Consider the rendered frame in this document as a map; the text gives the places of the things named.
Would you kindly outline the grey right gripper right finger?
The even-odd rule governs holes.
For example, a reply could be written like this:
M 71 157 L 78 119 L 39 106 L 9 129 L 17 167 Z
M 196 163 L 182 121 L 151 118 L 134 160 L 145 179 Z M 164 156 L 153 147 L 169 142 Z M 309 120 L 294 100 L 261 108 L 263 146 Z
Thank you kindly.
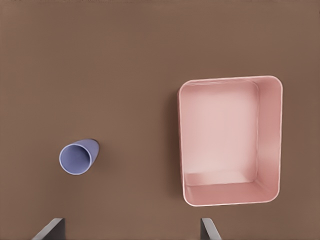
M 201 240 L 222 240 L 211 218 L 200 219 L 200 239 Z

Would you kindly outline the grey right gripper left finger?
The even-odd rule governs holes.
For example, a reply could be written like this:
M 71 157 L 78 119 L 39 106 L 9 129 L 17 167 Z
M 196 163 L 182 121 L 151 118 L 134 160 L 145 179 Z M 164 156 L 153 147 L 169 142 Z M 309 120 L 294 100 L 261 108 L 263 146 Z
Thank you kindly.
M 31 240 L 66 240 L 66 221 L 64 218 L 54 218 Z

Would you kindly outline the purple cup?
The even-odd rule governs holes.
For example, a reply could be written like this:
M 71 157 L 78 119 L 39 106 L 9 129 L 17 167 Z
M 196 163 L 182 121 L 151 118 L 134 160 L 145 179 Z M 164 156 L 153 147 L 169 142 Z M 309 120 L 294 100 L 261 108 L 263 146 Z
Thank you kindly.
M 87 138 L 66 145 L 59 154 L 59 164 L 71 175 L 86 173 L 96 161 L 100 145 L 95 139 Z

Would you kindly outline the pink rectangular box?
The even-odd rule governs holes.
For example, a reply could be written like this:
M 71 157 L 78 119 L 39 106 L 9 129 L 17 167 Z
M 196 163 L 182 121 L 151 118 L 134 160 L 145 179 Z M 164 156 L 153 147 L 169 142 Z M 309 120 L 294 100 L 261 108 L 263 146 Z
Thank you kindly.
M 283 85 L 272 75 L 194 79 L 177 93 L 180 173 L 193 207 L 280 192 Z

